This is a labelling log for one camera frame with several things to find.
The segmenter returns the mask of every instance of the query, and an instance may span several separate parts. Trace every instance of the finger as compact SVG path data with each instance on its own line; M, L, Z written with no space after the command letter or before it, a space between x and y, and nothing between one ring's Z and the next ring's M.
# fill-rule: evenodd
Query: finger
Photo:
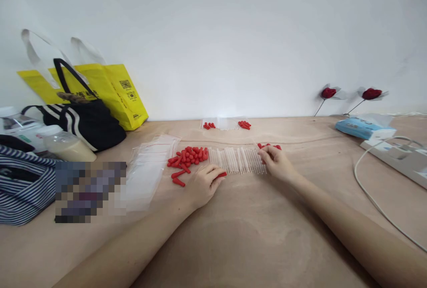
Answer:
M208 180L210 180L212 182L212 180L214 180L216 177L218 177L219 174L222 174L223 172L226 172L226 171L222 168L216 168L216 169L212 170L207 175Z
M271 165L273 163L273 159L271 159L270 154L264 150L265 148L267 148L267 147L260 149L258 151L258 154L261 156L262 160L264 160L267 165Z
M224 177L219 177L219 178L215 179L215 180L210 184L210 188L213 190L213 192L215 192L215 191L218 189L219 185L221 184L221 182L222 182L223 180L225 180L225 178L224 178Z
M277 149L276 147L273 147L271 145L265 146L263 148L264 151L268 152L272 158L274 158L276 155L281 153L281 150Z
M209 165L207 165L206 167L202 168L202 169L200 170L200 173L208 174L208 173L210 173L212 170L217 169L217 168L219 168L217 165L209 164Z

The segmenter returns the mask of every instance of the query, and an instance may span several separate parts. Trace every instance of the navy striped fabric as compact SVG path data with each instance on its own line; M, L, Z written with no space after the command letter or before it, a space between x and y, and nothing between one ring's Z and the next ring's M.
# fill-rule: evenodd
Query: navy striped fabric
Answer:
M29 155L0 145L0 165L20 168L39 175L34 182L0 175L0 224L23 225L55 200L53 160Z

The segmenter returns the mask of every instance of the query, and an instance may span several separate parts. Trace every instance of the white handle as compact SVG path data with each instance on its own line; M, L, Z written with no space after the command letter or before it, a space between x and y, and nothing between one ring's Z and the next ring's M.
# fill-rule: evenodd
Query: white handle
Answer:
M85 64L83 59L81 49L86 52L86 54L90 57L91 60L95 61L97 64L105 65L105 59L101 55L101 52L96 49L94 46L83 42L81 39L77 37L71 37L71 45L77 50L77 53L80 57L80 63Z
M48 68L46 67L44 62L40 59L40 57L37 55L36 51L34 50L34 47L32 46L31 41L30 41L30 32L32 34L36 35L37 37L39 37L40 39L42 39L45 43L47 43L47 44L51 45L52 47L58 49L61 52L61 55L64 58L64 60L74 69L73 65L71 64L70 59L64 54L64 52L62 50L60 50L56 45L54 45L54 43L51 42L51 40L49 40L48 38L41 36L39 34L36 34L35 32L33 32L31 30L22 29L21 39L22 39L22 42L24 43L25 48L27 49L27 56L28 56L28 59L30 59L31 64L47 80L47 82L52 86L53 89L60 89L61 87L58 85L56 80L52 77ZM76 70L76 72L86 84L89 84L88 79L84 75L79 73L77 70Z

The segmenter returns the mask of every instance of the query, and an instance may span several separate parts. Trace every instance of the black and white striped bag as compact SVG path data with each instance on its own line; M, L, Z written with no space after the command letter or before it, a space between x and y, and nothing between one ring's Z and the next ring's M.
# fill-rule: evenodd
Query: black and white striped bag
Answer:
M0 224L26 224L55 200L58 161L62 160L40 158L0 145ZM35 178L29 181L10 174L18 169Z
M110 110L104 102L92 92L77 73L62 59L55 58L55 68L65 92L70 93L61 64L80 82L95 100L87 104L50 104L46 106L27 106L22 114L36 107L43 114L45 125L59 125L63 130L79 137L93 151L98 152L111 148L126 138L125 130L119 121L111 116Z

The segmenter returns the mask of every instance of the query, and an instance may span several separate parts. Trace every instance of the charging cable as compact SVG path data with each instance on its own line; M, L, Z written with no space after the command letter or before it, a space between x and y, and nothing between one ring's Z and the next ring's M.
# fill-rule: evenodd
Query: charging cable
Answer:
M385 219L388 220L388 222L390 224L392 224L397 230L399 230L407 239L409 239L410 241L412 241L415 245L417 245L420 249L422 249L424 252L427 253L427 249L421 245L420 243L418 243L415 239L413 239L411 236L409 236L406 232L404 232L398 225L396 225L390 218L389 216L387 216L387 214L381 209L381 207L378 205L378 203L375 201L375 199L372 198L372 196L368 193L368 191L365 189L365 187L363 187L363 185L360 183L359 178L357 177L357 167L360 163L360 161L362 160L362 158L373 148L375 148L376 146L378 146L379 144L386 142L390 139L403 139L403 140L408 140L410 141L409 144L415 143L419 146L421 146L422 148L424 147L422 144L408 138L408 137L404 137L404 136L397 136L397 137L391 137L391 138L387 138L385 140L380 141L379 143L377 143L376 145L368 148L363 155L359 158L359 160L357 161L356 165L354 166L354 177L356 178L357 183L359 184L360 188L362 188L363 192L365 193L365 195L369 198L369 200L372 202L372 204L375 206L375 208L377 208L377 210L381 213L381 215L384 216Z

